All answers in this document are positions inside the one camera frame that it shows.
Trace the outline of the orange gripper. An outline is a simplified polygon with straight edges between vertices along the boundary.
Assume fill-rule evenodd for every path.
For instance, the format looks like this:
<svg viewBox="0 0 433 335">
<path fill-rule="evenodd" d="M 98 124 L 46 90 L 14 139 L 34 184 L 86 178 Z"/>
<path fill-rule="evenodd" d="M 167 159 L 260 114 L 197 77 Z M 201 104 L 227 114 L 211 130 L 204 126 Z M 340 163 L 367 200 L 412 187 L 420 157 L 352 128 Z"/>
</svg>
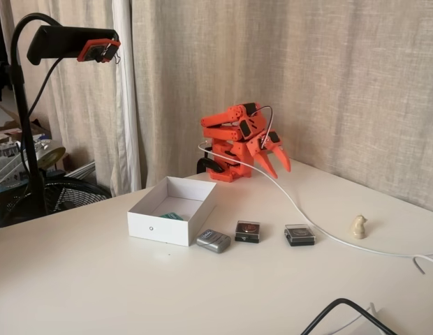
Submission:
<svg viewBox="0 0 433 335">
<path fill-rule="evenodd" d="M 291 160 L 288 154 L 282 147 L 281 138 L 277 133 L 272 130 L 269 133 L 263 131 L 255 137 L 251 138 L 247 142 L 247 149 L 249 153 L 254 156 L 254 160 L 274 179 L 276 179 L 277 173 L 271 164 L 270 159 L 266 150 L 272 151 L 274 155 L 279 159 L 284 169 L 287 172 L 291 171 Z"/>
</svg>

